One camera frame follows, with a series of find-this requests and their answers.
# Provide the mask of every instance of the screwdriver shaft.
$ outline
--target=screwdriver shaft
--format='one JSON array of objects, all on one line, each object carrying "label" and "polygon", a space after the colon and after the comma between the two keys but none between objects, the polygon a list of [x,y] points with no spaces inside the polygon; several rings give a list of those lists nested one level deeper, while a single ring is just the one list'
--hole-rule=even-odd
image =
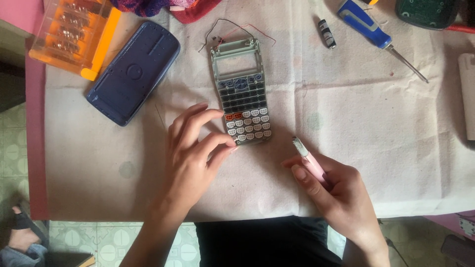
[{"label": "screwdriver shaft", "polygon": [[386,48],[389,52],[392,52],[392,54],[397,57],[400,61],[402,61],[404,64],[406,64],[410,69],[412,69],[412,71],[417,74],[417,76],[419,76],[419,78],[421,78],[421,80],[423,80],[424,82],[426,83],[429,83],[429,81],[424,77],[424,75],[422,75],[416,68],[414,68],[414,66],[412,66],[409,61],[407,61],[403,56],[401,56],[400,53],[398,53],[395,49],[394,49],[394,46],[392,45],[389,45],[387,48]]}]

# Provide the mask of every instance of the white cloth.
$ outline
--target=white cloth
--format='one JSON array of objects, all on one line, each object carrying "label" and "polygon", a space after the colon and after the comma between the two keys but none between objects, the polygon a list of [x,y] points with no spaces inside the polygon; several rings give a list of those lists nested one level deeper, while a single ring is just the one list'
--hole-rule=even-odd
[{"label": "white cloth", "polygon": [[[393,45],[424,74],[378,49],[337,15],[333,1],[222,1],[183,25],[166,11],[151,20],[168,28],[181,52],[165,80],[126,127],[85,99],[92,83],[48,67],[45,143],[52,219],[141,220],[164,167],[166,129],[186,107],[219,101],[210,67],[214,36],[253,24],[261,41],[273,137],[241,147],[221,167],[188,220],[307,216],[315,207],[280,162],[296,154],[291,136],[362,174],[379,218],[475,210],[475,152],[465,141],[457,58],[474,51],[475,36],[431,31],[396,18],[394,0],[368,12]],[[336,48],[316,23],[326,19]],[[122,14],[107,65],[143,18]],[[241,30],[228,41],[247,38]],[[215,120],[201,133],[223,131]]]}]

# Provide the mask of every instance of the fingernail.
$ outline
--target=fingernail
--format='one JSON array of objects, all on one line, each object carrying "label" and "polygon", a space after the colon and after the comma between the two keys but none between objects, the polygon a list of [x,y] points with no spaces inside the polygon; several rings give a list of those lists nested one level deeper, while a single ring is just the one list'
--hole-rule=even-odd
[{"label": "fingernail", "polygon": [[305,177],[307,176],[307,173],[303,170],[302,167],[299,165],[295,164],[292,166],[292,172],[294,173],[294,176],[299,179],[299,180],[304,180]]}]

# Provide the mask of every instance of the blue calculator back cover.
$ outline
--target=blue calculator back cover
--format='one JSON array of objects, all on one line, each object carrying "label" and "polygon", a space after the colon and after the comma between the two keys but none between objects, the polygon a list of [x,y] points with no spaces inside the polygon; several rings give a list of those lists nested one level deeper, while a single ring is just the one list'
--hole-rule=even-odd
[{"label": "blue calculator back cover", "polygon": [[126,126],[161,82],[180,52],[178,40],[162,26],[144,22],[117,54],[86,99],[102,114]]}]

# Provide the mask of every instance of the screwdriver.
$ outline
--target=screwdriver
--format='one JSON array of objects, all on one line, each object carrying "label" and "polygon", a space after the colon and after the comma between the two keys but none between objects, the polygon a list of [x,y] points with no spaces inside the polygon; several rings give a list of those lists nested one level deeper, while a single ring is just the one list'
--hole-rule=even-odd
[{"label": "screwdriver", "polygon": [[361,9],[355,2],[352,0],[345,0],[341,4],[340,9],[337,14],[355,30],[359,31],[362,35],[370,39],[374,45],[381,49],[386,49],[392,53],[397,59],[406,64],[412,71],[414,71],[419,78],[421,78],[426,83],[429,81],[416,69],[412,66],[400,53],[398,53],[392,46],[391,36],[384,33],[378,24],[374,22],[363,9]]}]

